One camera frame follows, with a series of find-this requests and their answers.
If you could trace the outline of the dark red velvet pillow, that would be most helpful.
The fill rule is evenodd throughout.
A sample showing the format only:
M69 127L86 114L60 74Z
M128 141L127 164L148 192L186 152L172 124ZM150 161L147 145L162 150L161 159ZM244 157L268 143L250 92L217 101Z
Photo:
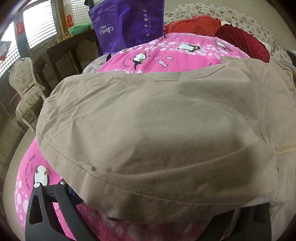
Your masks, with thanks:
M248 32L232 25L222 25L215 36L242 50L250 58L269 63L270 54L266 46Z

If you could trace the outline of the red embroidered cushion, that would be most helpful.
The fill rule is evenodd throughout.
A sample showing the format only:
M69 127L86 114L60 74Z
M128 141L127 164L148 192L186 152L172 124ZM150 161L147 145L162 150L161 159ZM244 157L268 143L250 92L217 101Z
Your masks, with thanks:
M164 34L191 33L214 37L221 27L221 21L208 15L194 16L189 19L173 21L164 26Z

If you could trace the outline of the khaki beige jacket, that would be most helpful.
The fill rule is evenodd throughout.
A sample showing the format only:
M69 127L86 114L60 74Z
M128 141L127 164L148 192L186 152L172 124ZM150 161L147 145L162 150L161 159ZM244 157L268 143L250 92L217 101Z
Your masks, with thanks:
M65 78L37 142L89 206L132 223L195 221L269 204L277 240L295 216L295 69L222 58L189 72Z

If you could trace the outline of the white ornate chair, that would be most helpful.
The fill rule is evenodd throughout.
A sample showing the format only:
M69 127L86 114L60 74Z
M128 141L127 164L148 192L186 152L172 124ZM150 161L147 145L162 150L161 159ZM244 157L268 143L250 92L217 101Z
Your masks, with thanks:
M16 107L16 117L34 132L34 127L25 119L29 112L33 118L37 118L33 111L34 105L39 99L45 100L45 87L36 80L31 58L23 57L15 61L9 71L9 84L19 94L21 100Z

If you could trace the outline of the floral quilt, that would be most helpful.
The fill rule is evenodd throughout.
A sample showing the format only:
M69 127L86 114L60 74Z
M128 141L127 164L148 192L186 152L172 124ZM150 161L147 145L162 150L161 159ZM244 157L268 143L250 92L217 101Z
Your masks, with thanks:
M169 24L172 21L189 19L201 15L218 18L221 21L245 30L257 39L269 44L271 59L276 62L287 61L292 63L287 51L276 42L275 37L267 28L252 17L225 6L204 3L182 4L175 7L174 11L166 11L164 13L164 23Z

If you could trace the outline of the dark wooden desk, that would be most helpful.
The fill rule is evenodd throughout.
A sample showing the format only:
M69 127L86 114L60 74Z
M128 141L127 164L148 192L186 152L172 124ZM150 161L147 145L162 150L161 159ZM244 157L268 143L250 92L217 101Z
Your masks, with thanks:
M88 30L51 46L34 62L34 68L46 90L53 90L65 77L82 73L83 67L77 54L77 46L82 42L95 44L95 49L99 49L95 31Z

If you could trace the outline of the green plastic basket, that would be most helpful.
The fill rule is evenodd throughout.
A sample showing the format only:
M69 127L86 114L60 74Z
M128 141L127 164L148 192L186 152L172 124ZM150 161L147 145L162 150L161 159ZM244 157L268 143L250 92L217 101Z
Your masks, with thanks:
M88 32L89 30L90 30L89 23L81 23L81 24L78 24L78 25L75 25L75 26L71 27L69 29L69 33L71 35L73 35L73 36L76 36L78 34Z

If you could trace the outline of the pink penguin fleece blanket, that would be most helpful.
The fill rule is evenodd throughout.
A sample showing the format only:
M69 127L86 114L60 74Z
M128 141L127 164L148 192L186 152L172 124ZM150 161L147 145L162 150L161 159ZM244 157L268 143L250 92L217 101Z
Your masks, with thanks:
M245 58L239 48L217 38L189 33L170 33L147 44L119 51L114 58L102 56L100 72L123 71L127 74L150 72L187 72L220 64L222 56ZM29 198L33 188L61 180L42 156L37 141L25 152L16 179L15 208L21 228L26 226ZM106 215L81 203L79 213L100 240L196 240L206 221L132 225L112 221Z

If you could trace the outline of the purple tote bag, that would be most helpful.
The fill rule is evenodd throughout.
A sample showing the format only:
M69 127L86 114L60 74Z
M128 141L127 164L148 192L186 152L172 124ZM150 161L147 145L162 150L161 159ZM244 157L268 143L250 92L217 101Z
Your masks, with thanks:
M96 33L98 56L148 43L163 35L165 2L108 0L88 12Z

